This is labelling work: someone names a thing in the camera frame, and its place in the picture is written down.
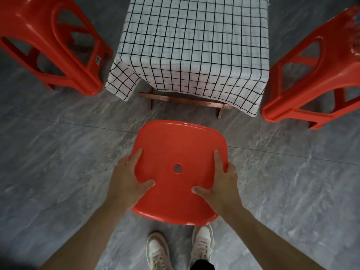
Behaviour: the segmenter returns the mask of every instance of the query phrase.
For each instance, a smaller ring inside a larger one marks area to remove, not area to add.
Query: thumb
[[[145,194],[152,186],[155,185],[154,180],[148,180],[145,183],[140,184],[140,188],[142,190],[142,194]]]
[[[191,188],[191,191],[192,191],[192,193],[195,193],[195,194],[201,196],[204,199],[206,199],[208,197],[209,193],[210,193],[209,189],[204,189],[204,188],[202,188],[200,186],[193,186]]]

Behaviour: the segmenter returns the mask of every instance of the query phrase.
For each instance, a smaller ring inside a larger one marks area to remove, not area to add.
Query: person's right arm
[[[269,269],[321,269],[319,264],[271,229],[259,222],[242,205],[235,166],[229,163],[227,172],[217,151],[214,152],[215,175],[213,187],[209,190],[199,186],[192,192],[202,196],[225,222],[236,232],[264,270]]]

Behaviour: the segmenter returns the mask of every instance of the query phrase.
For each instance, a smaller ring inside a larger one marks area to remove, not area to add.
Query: red plastic stool
[[[58,23],[59,13],[63,9],[74,13],[84,26]],[[67,44],[74,42],[70,32],[91,34],[95,39],[94,50],[86,66],[67,47]],[[31,45],[28,55],[7,37]],[[101,91],[103,82],[98,77],[98,71],[105,54],[112,57],[112,50],[105,45],[73,0],[0,0],[0,45],[48,88],[53,89],[52,85],[70,86],[86,96]],[[41,72],[36,64],[40,52],[66,76]]]
[[[133,207],[142,216],[173,224],[205,225],[218,215],[193,186],[210,189],[214,182],[214,150],[227,170],[227,144],[217,131],[200,125],[157,120],[139,131],[133,154],[142,148],[135,175],[155,186]]]
[[[320,45],[320,57],[300,56],[313,42]],[[286,63],[314,66],[301,81],[282,91],[282,70]],[[269,101],[261,116],[268,122],[284,118],[311,121],[310,129],[360,108],[360,96],[346,101],[345,88],[360,86],[360,6],[348,8],[313,31],[270,69]],[[309,101],[334,91],[335,108],[330,114],[299,109]]]

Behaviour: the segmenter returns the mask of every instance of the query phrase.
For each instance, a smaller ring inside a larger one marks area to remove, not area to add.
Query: hand
[[[216,213],[223,216],[230,208],[242,207],[237,184],[238,176],[235,172],[236,167],[230,162],[227,172],[224,172],[223,161],[217,150],[214,151],[214,159],[215,175],[212,188],[194,186],[191,191],[203,197]]]
[[[127,210],[133,207],[149,188],[155,185],[154,180],[140,184],[135,177],[135,166],[142,151],[139,149],[131,158],[130,155],[121,158],[114,167],[105,200],[106,204],[116,204],[121,209]]]

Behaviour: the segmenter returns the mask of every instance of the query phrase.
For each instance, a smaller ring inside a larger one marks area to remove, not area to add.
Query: person's left hand
[[[135,166],[141,153],[142,149],[139,149],[131,158],[128,155],[119,160],[111,176],[105,203],[127,210],[155,185],[154,180],[140,184],[135,177]]]

